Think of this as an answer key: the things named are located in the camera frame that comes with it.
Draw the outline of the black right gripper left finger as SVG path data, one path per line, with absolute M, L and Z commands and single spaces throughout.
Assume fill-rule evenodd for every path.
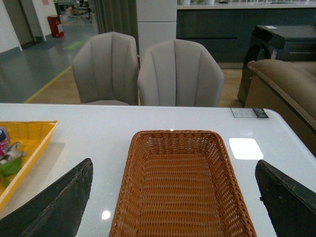
M 2 237 L 74 237 L 89 200 L 93 163 L 86 158 L 0 221 Z

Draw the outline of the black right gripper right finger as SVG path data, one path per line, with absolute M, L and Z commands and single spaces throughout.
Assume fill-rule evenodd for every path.
M 316 235 L 316 194 L 268 162 L 256 164 L 255 178 L 278 237 Z

